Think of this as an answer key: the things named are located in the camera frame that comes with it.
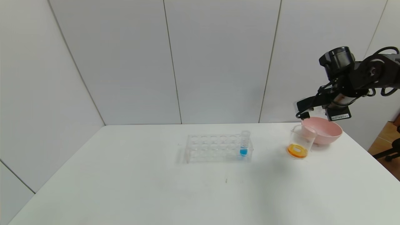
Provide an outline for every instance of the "wooden floor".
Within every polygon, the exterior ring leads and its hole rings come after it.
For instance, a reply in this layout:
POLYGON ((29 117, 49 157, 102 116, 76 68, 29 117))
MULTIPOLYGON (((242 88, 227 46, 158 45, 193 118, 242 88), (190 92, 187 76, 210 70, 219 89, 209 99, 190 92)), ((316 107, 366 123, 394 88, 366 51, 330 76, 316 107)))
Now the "wooden floor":
MULTIPOLYGON (((371 145, 368 152, 371 155, 383 152, 392 148, 392 141, 400 138, 400 133, 397 132, 397 127, 393 125, 393 122, 387 122, 385 127, 382 129, 374 143, 371 145)), ((390 173, 393 174, 400 181, 400 157, 393 159, 391 162, 386 162, 384 157, 378 159, 390 173)))

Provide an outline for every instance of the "pink bowl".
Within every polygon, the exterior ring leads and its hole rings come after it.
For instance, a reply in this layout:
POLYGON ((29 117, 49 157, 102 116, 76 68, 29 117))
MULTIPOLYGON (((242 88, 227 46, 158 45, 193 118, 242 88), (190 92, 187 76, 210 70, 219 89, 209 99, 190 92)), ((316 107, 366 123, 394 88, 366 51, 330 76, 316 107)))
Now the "pink bowl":
POLYGON ((311 127, 317 132, 314 143, 320 145, 330 144, 338 139, 342 133, 342 128, 335 122, 320 117, 310 117, 301 122, 306 127, 311 127))

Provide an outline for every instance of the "black cable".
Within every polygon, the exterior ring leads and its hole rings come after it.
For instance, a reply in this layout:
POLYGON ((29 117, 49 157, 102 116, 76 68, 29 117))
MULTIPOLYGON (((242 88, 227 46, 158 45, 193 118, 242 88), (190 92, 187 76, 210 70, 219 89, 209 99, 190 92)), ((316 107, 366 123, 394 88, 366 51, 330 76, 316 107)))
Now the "black cable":
MULTIPOLYGON (((395 50, 395 51, 396 51, 396 54, 399 54, 399 49, 398 49, 398 48, 393 47, 393 46, 388 46, 388 47, 384 47, 384 48, 379 49, 376 53, 374 53, 374 55, 379 54, 379 53, 381 53, 381 52, 383 52, 383 51, 385 51, 385 50, 389 50, 389 49, 395 50)), ((395 92, 397 91, 397 89, 396 89, 396 88, 393 88, 393 89, 392 89, 391 91, 389 91, 388 93, 385 93, 385 91, 386 91, 386 88, 382 88, 382 89, 380 90, 380 95, 382 95, 382 96, 384 96, 384 97, 390 96, 390 95, 392 95, 393 93, 395 93, 395 92)))
POLYGON ((372 94, 367 94, 367 96, 372 97, 376 95, 376 90, 374 88, 371 88, 372 94))
MULTIPOLYGON (((314 96, 314 98, 312 99, 312 102, 310 103, 310 106, 307 107, 307 109, 309 109, 309 108, 312 107, 312 105, 314 104, 315 99, 316 99, 317 96, 322 92, 322 90, 324 90, 326 87, 328 87, 329 85, 331 85, 331 84, 333 84, 333 83, 334 83, 334 81, 332 80, 332 81, 330 81, 328 84, 326 84, 326 85, 324 85, 324 86, 318 88, 317 94, 314 96)), ((296 118, 300 119, 300 117, 299 117, 300 114, 304 113, 307 109, 305 109, 305 110, 303 110, 303 111, 301 111, 301 112, 299 111, 298 113, 296 113, 296 118)))
POLYGON ((389 49, 395 50, 395 51, 396 51, 396 54, 399 54, 399 49, 398 49, 398 48, 393 47, 393 46, 388 46, 388 47, 384 47, 384 48, 379 49, 379 50, 376 51, 373 55, 379 54, 379 53, 381 53, 381 52, 383 52, 383 51, 385 51, 385 50, 389 50, 389 49))
POLYGON ((392 95, 393 93, 395 93, 396 91, 397 91, 397 89, 396 88, 393 88, 392 90, 390 90, 388 93, 385 93, 385 91, 386 91, 386 88, 382 88, 381 90, 380 90, 380 95, 382 95, 382 96, 390 96, 390 95, 392 95))

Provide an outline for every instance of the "test tube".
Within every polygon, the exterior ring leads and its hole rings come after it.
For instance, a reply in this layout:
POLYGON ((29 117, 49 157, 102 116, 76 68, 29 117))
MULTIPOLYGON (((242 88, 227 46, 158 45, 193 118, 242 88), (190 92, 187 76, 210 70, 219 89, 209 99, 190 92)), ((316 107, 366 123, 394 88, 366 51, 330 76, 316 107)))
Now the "test tube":
POLYGON ((240 154, 245 156, 247 155, 247 150, 249 148, 250 131, 242 131, 241 136, 242 139, 240 140, 240 154))

